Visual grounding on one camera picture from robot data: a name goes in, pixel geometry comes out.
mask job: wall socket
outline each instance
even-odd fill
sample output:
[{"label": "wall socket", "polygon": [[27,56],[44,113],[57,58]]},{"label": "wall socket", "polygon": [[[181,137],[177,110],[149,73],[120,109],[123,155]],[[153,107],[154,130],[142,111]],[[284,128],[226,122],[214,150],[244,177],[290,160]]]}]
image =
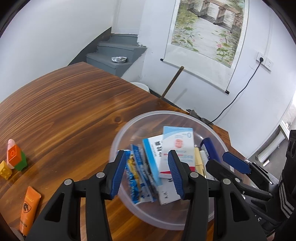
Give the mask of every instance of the wall socket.
[{"label": "wall socket", "polygon": [[267,68],[269,71],[271,71],[274,66],[274,63],[269,58],[267,58],[267,56],[265,56],[264,54],[262,54],[260,52],[258,52],[258,54],[257,54],[256,61],[260,62],[261,57],[263,58],[263,62],[261,64],[265,68]]}]

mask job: power outlet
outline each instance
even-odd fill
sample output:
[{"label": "power outlet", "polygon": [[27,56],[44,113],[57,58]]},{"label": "power outlet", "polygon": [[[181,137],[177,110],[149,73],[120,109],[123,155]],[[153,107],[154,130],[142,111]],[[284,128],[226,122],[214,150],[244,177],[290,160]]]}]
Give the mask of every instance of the power outlet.
[{"label": "power outlet", "polygon": [[271,71],[273,66],[274,66],[274,63],[269,59],[269,58],[266,58],[266,61],[264,63],[264,66],[269,70]]},{"label": "power outlet", "polygon": [[264,61],[265,61],[265,59],[266,59],[265,55],[262,54],[262,53],[260,53],[260,52],[258,52],[256,60],[257,60],[258,62],[260,62],[260,58],[261,58],[261,57],[263,58],[263,62],[262,62],[262,63],[264,63]]}]

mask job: metal screw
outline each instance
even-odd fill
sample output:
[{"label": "metal screw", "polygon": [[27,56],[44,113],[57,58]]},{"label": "metal screw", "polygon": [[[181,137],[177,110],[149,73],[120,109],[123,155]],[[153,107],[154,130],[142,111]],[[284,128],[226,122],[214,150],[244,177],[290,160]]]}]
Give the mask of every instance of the metal screw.
[{"label": "metal screw", "polygon": [[64,184],[65,185],[70,185],[72,183],[72,180],[71,179],[67,179],[64,181]]},{"label": "metal screw", "polygon": [[105,176],[105,173],[103,173],[103,172],[98,172],[98,173],[96,174],[96,176],[97,176],[97,178],[102,178],[102,177]]},{"label": "metal screw", "polygon": [[198,177],[198,173],[197,172],[191,172],[190,173],[190,177],[197,178]]},{"label": "metal screw", "polygon": [[231,181],[227,178],[223,179],[223,183],[226,185],[229,185],[231,183]]}]

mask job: painted bridge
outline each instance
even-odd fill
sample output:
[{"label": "painted bridge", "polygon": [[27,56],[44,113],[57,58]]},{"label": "painted bridge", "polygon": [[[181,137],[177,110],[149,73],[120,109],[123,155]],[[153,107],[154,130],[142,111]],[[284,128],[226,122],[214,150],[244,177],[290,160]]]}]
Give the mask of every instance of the painted bridge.
[{"label": "painted bridge", "polygon": [[[188,10],[194,13],[196,16],[203,18],[213,24],[221,26],[231,32],[233,31],[241,31],[242,29],[242,21],[243,21],[243,13],[236,8],[229,6],[227,4],[221,3],[217,0],[204,0],[202,3],[202,8],[200,11],[194,8],[195,0],[189,0]],[[207,14],[210,4],[217,5],[219,7],[218,14],[216,18],[213,18]],[[224,23],[224,17],[226,10],[234,13],[234,20],[232,26],[228,26]]]}]

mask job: wooden table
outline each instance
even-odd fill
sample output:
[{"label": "wooden table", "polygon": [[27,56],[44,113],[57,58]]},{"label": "wooden table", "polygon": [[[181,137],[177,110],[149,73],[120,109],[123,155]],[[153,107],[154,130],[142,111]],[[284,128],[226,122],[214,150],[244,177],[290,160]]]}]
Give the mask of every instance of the wooden table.
[{"label": "wooden table", "polygon": [[[144,90],[86,63],[74,64],[25,85],[0,103],[0,155],[6,158],[12,138],[28,159],[22,172],[13,170],[0,181],[0,212],[10,227],[18,228],[27,187],[43,198],[37,213],[67,178],[87,179],[109,159],[117,132],[132,118],[149,111],[185,113]],[[228,149],[228,133],[214,127]],[[85,201],[81,202],[81,237],[85,233]],[[180,240],[181,231],[153,227],[135,217],[116,197],[106,202],[114,241]],[[213,223],[208,240],[212,240]]]}]

